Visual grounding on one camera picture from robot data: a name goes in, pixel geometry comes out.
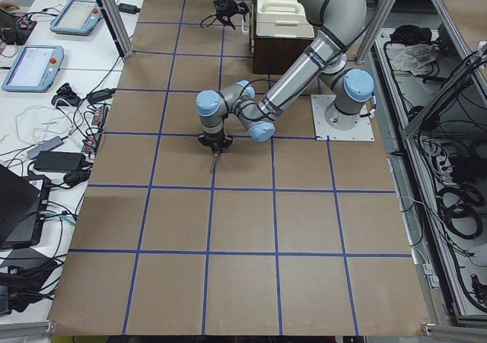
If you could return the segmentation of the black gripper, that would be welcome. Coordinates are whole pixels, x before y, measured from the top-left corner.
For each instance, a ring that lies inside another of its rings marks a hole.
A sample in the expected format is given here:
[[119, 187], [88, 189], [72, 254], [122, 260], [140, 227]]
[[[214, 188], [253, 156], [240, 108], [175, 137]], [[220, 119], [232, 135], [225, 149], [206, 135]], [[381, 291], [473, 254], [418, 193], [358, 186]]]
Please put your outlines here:
[[225, 133], [198, 135], [198, 142], [204, 147], [211, 148], [212, 152], [223, 152], [233, 143], [233, 138]]
[[235, 14], [243, 16], [248, 14], [248, 5], [245, 1], [235, 2], [235, 0], [215, 0], [213, 1], [217, 18], [223, 18], [223, 25], [235, 28], [231, 17]]

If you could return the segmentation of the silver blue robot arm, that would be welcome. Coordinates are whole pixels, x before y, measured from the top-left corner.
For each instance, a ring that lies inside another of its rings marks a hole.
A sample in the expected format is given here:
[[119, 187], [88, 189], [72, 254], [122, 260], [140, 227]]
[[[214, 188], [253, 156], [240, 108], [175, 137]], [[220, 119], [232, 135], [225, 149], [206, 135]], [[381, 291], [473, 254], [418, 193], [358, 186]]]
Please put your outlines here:
[[232, 137], [224, 131], [229, 115], [235, 115], [255, 141], [264, 142], [275, 132], [274, 121], [316, 78], [336, 95], [326, 109], [326, 121], [335, 129], [352, 129], [362, 107], [372, 98], [373, 78], [346, 60], [349, 47], [364, 29], [366, 0], [297, 1], [317, 35], [260, 101], [255, 100], [249, 81], [197, 95], [196, 110], [202, 124], [198, 141], [214, 154], [232, 144]]
[[218, 20], [224, 26], [232, 27], [235, 30], [236, 27], [231, 21], [231, 18], [234, 15], [239, 14], [242, 16], [243, 21], [246, 21], [246, 16], [250, 13], [250, 9], [247, 3], [244, 1], [236, 2], [235, 0], [214, 0], [213, 5], [215, 8], [215, 13], [202, 19], [200, 22], [201, 28], [207, 28], [211, 26], [215, 20]]

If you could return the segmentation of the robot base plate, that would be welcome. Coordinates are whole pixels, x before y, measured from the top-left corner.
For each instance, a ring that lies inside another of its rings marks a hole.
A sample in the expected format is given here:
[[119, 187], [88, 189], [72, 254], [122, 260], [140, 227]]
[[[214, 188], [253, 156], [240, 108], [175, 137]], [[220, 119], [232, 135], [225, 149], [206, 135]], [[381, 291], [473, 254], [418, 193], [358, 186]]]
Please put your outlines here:
[[359, 114], [344, 115], [335, 108], [335, 95], [312, 95], [315, 139], [318, 141], [375, 140], [371, 119], [364, 104]]

